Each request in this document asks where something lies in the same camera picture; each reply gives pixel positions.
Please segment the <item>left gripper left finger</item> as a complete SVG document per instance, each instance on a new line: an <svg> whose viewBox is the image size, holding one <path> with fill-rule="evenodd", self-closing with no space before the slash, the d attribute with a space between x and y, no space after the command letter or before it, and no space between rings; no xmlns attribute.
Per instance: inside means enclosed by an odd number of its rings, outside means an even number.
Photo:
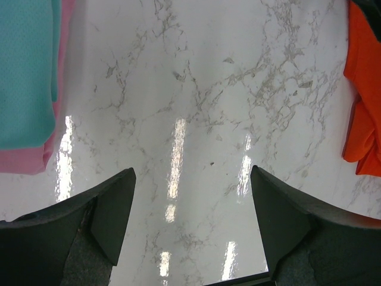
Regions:
<svg viewBox="0 0 381 286"><path fill-rule="evenodd" d="M103 183L14 221L1 221L1 285L109 285L136 175Z"/></svg>

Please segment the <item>orange t shirt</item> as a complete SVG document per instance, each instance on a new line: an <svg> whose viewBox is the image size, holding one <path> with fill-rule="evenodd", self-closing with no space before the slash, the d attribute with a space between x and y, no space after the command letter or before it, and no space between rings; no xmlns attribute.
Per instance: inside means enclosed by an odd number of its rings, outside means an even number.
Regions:
<svg viewBox="0 0 381 286"><path fill-rule="evenodd" d="M359 99L343 158L357 162L356 174L380 176L380 42L358 5L349 2L349 42L344 76Z"/></svg>

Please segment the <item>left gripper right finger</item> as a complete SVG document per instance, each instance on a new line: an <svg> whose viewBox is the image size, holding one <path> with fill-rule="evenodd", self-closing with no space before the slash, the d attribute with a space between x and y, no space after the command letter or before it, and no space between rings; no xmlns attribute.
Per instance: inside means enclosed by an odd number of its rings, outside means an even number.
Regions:
<svg viewBox="0 0 381 286"><path fill-rule="evenodd" d="M321 201L258 166L251 188L271 282L380 285L379 219Z"/></svg>

